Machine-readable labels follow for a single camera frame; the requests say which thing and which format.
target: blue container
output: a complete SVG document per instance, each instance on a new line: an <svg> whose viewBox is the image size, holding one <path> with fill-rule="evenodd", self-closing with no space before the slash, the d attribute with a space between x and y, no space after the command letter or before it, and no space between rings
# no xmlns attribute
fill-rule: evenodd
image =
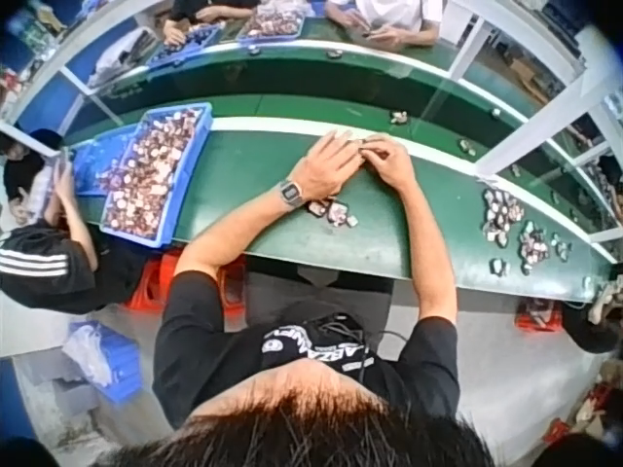
<svg viewBox="0 0 623 467"><path fill-rule="evenodd" d="M101 133L97 138L70 148L74 152L74 180L79 197L105 197L97 175L110 170L119 162L136 125L127 125Z"/></svg>
<svg viewBox="0 0 623 467"><path fill-rule="evenodd" d="M142 388L138 345L135 341L94 320L70 323L69 332L73 333L83 326L93 326L99 333L99 345L108 362L113 379L112 383L107 386L93 381L89 382L114 404L126 402Z"/></svg>
<svg viewBox="0 0 623 467"><path fill-rule="evenodd" d="M299 36L301 36L301 33L303 32L303 26L305 25L305 20L306 18L303 17L301 24L299 25L299 30L296 31L294 34L283 34L280 36L255 36L255 37L248 37L246 35L246 30L245 30L245 26L242 27L242 30L238 33L238 36L236 38L236 40L238 41L239 44L242 44L243 46L252 46L254 44L267 44L270 42L287 42L287 41L294 41L295 39L298 39Z"/></svg>
<svg viewBox="0 0 623 467"><path fill-rule="evenodd" d="M182 50L172 54L166 54L167 46L165 46L165 44L160 44L149 60L147 60L147 67L151 71L169 65L179 66L186 60L199 56L203 49L216 42L216 38L220 30L221 27L218 25L208 25L191 31L187 34L188 42ZM206 36L199 43L194 40L194 36L197 33L206 34Z"/></svg>
<svg viewBox="0 0 623 467"><path fill-rule="evenodd" d="M130 140L126 147L121 165L125 165L125 162L133 154L132 147L140 139L141 133L144 129L154 120L164 120L165 117L173 115L175 112L184 111L187 109L201 110L201 114L195 125L195 136L189 141L182 153L182 157L175 168L173 174L172 186L166 196L165 206L160 219L160 225L158 227L158 233L155 238L143 238L130 233L116 231L112 228L106 227L104 222L106 220L106 213L114 202L112 194L108 194L106 202L104 203L104 209L101 213L101 219L99 223L99 229L107 234L119 236L126 240L140 243L141 245L149 246L151 248L160 248L165 244L171 243L173 240L173 234L175 233L175 227L177 225L177 218L182 208L182 201L186 196L188 190L188 184L191 181L193 170L197 164L197 159L202 152L205 140L210 133L212 127L212 106L209 103L204 104L186 104L176 105L173 107L164 107L162 109L153 109L145 113L141 118L140 123L136 126L134 136Z"/></svg>

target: hair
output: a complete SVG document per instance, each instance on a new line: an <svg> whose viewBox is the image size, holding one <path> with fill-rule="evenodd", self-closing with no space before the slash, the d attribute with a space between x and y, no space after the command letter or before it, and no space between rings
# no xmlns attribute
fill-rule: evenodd
<svg viewBox="0 0 623 467"><path fill-rule="evenodd" d="M364 397L295 394L191 418L172 436L100 456L93 467L493 467L473 428Z"/></svg>

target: hand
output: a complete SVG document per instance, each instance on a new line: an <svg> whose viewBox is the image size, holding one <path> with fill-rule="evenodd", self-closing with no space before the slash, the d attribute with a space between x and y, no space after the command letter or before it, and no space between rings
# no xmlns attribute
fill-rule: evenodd
<svg viewBox="0 0 623 467"><path fill-rule="evenodd" d="M73 201L74 194L74 170L71 162L65 163L65 168L60 170L60 163L55 165L54 173L55 192L61 202Z"/></svg>
<svg viewBox="0 0 623 467"><path fill-rule="evenodd" d="M363 17L363 15L361 15L361 12L356 8L346 10L343 13L340 24L343 27L347 28L363 29L364 31L370 30L370 23L366 20L366 18Z"/></svg>
<svg viewBox="0 0 623 467"><path fill-rule="evenodd" d="M186 44L186 34L177 29L175 26L165 27L165 44L168 46L183 46Z"/></svg>
<svg viewBox="0 0 623 467"><path fill-rule="evenodd" d="M201 8L195 18L201 22L213 22L225 15L225 8L220 5L212 5L210 7Z"/></svg>
<svg viewBox="0 0 623 467"><path fill-rule="evenodd" d="M294 166L288 179L299 185L304 201L336 195L364 163L361 142L350 137L350 131L342 135L330 131Z"/></svg>
<svg viewBox="0 0 623 467"><path fill-rule="evenodd" d="M404 44L407 31L389 25L381 26L370 33L368 40L380 43L388 49L399 49Z"/></svg>
<svg viewBox="0 0 623 467"><path fill-rule="evenodd" d="M388 135L377 133L364 139L361 155L396 191L416 183L416 172L407 149Z"/></svg>

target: red plastic stool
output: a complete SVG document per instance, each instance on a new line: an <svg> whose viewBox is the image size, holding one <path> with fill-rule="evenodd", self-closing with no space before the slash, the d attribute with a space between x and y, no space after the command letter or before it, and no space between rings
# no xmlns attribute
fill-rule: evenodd
<svg viewBox="0 0 623 467"><path fill-rule="evenodd" d="M179 257L182 255L182 248L174 248L163 254L163 258L160 261L160 293L163 300L166 302L168 298L168 291L171 288L171 282L173 281L173 274L177 267Z"/></svg>
<svg viewBox="0 0 623 467"><path fill-rule="evenodd" d="M160 260L149 260L134 295L124 303L130 311L162 313L164 302L160 288Z"/></svg>
<svg viewBox="0 0 623 467"><path fill-rule="evenodd" d="M218 271L218 290L225 316L240 316L244 306L244 256L238 256L233 262Z"/></svg>
<svg viewBox="0 0 623 467"><path fill-rule="evenodd" d="M529 299L520 304L515 326L526 333L555 333L563 329L560 304L552 300Z"/></svg>

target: plastic bag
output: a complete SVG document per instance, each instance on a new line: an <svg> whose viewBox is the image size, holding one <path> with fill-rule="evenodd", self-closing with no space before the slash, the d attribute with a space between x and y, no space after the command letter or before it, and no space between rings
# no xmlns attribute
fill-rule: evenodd
<svg viewBox="0 0 623 467"><path fill-rule="evenodd" d="M106 387L115 381L100 343L99 332L94 326L85 325L69 336L62 352L80 366L89 382Z"/></svg>

